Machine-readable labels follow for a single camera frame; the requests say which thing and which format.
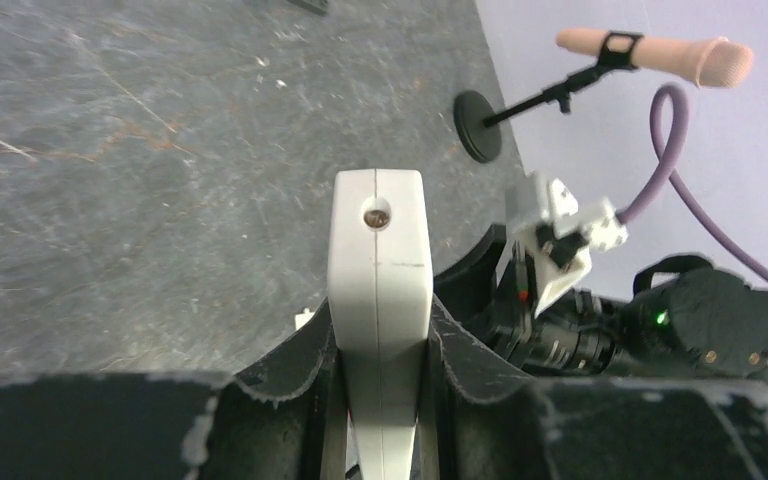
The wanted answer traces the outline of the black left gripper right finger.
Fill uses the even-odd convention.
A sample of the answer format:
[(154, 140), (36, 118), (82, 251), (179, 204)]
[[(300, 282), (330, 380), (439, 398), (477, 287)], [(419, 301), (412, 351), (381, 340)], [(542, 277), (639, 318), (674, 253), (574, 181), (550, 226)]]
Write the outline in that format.
[(424, 479), (768, 479), (762, 383), (532, 378), (439, 301), (427, 353)]

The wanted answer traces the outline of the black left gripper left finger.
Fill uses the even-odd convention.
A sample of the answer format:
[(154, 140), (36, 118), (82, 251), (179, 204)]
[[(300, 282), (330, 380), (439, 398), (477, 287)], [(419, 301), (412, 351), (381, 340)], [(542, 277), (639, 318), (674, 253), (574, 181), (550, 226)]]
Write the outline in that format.
[(334, 479), (327, 305), (243, 371), (0, 374), (0, 479)]

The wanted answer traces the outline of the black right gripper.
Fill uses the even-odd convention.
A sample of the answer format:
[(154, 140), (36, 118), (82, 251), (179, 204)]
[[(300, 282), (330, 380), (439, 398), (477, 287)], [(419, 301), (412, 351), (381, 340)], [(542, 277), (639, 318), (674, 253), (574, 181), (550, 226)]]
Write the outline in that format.
[(528, 293), (517, 286), (507, 230), (488, 227), (460, 260), (434, 279), (434, 293), (454, 320), (512, 365), (525, 365)]

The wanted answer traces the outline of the white remote control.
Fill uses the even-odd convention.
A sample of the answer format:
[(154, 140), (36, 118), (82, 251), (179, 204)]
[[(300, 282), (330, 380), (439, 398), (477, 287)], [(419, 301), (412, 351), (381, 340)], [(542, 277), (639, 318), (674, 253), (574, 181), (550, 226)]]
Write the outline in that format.
[(338, 173), (327, 300), (366, 479), (410, 476), (432, 298), (421, 174)]

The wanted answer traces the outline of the white battery cover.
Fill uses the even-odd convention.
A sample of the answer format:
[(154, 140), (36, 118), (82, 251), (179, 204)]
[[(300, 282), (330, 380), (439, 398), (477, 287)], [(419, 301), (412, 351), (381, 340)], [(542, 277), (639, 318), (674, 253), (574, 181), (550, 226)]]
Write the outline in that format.
[(302, 312), (294, 316), (295, 329), (300, 330), (303, 328), (313, 317), (314, 312), (308, 308), (305, 308)]

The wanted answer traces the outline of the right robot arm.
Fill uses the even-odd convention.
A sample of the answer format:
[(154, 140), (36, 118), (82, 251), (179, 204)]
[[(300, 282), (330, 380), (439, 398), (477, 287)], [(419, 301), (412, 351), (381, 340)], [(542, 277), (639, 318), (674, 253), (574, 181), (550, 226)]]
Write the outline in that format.
[(530, 375), (768, 383), (768, 289), (704, 257), (673, 255), (643, 269), (628, 301), (571, 289), (545, 310), (536, 272), (494, 224), (436, 277), (434, 290), (468, 332)]

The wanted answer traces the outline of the black microphone stand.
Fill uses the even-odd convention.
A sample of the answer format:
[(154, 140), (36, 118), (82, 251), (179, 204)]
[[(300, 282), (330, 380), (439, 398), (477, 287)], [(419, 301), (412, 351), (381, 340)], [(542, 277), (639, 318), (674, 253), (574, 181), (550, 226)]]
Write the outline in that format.
[(571, 97), (614, 71), (635, 71), (632, 50), (642, 39), (640, 33), (609, 31), (597, 36), (596, 62), (569, 74), (563, 81), (540, 93), (495, 112), (487, 98), (475, 90), (459, 93), (454, 100), (453, 120), (458, 137), (469, 156), (486, 164), (501, 153), (500, 124), (543, 104), (556, 103), (563, 114), (571, 112)]

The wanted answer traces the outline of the beige microphone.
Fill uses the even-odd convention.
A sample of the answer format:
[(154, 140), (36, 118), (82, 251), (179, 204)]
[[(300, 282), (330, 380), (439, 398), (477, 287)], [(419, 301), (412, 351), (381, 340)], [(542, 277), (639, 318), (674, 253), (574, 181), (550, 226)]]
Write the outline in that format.
[(669, 73), (697, 87), (733, 88), (749, 74), (753, 51), (725, 37), (688, 41), (637, 33), (567, 28), (556, 44), (570, 52), (593, 56), (614, 69), (646, 68)]

